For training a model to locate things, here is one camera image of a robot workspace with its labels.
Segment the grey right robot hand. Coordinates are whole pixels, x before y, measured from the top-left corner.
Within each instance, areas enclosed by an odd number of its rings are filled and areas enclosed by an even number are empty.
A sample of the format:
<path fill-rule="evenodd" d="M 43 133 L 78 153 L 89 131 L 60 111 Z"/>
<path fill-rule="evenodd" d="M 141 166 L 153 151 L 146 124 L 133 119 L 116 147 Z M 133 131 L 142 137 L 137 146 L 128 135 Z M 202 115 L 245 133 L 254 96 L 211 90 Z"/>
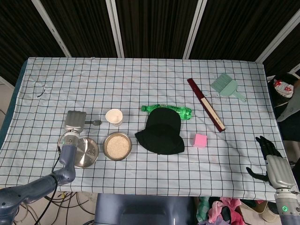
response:
<path fill-rule="evenodd" d="M 255 139 L 261 147 L 266 164 L 266 174 L 254 173 L 249 167 L 246 167 L 247 172 L 254 179 L 268 182 L 274 189 L 291 189 L 295 185 L 295 180 L 289 162 L 282 157 L 271 141 L 263 136 Z"/>

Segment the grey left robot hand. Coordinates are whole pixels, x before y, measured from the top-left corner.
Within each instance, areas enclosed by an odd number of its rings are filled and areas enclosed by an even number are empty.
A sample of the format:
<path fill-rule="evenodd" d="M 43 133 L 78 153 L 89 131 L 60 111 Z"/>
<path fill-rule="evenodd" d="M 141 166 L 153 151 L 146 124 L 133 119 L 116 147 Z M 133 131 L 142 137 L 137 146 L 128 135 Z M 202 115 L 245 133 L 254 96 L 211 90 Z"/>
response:
<path fill-rule="evenodd" d="M 75 131 L 78 134 L 84 129 L 86 112 L 68 111 L 65 119 L 64 129 L 66 131 Z"/>

